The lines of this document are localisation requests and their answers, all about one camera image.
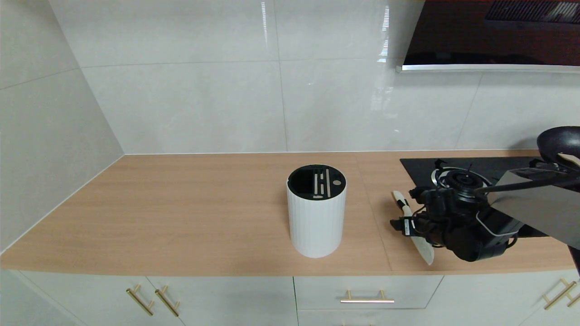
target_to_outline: stove burner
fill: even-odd
[[[476,197],[474,190],[491,186],[492,183],[484,176],[467,169],[452,166],[442,167],[442,162],[444,161],[437,160],[437,168],[431,173],[433,184],[437,187],[454,189],[461,201],[480,202],[481,199]]]

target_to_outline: white knife block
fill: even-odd
[[[306,165],[290,174],[287,193],[294,248],[310,258],[333,253],[342,240],[344,175],[328,165]]]

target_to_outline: tile backsplash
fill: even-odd
[[[422,1],[50,4],[127,154],[531,148],[580,125],[580,74],[396,73]]]

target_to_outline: black glass cooktop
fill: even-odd
[[[529,168],[530,162],[539,157],[476,157],[476,158],[441,158],[442,166],[469,169],[481,174],[495,184],[506,171]],[[416,186],[434,186],[431,173],[435,170],[436,158],[402,158],[401,163],[411,176]]]

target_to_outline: gas stove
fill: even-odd
[[[407,173],[418,187],[452,187],[463,200],[472,198],[480,186],[493,186],[506,171],[539,167],[539,157],[402,158]]]
[[[446,163],[447,161],[441,159],[435,161],[431,182],[437,188],[454,189],[460,201],[478,203],[481,199],[475,195],[475,189],[493,185],[486,177],[471,170],[473,164],[464,169],[445,166]]]

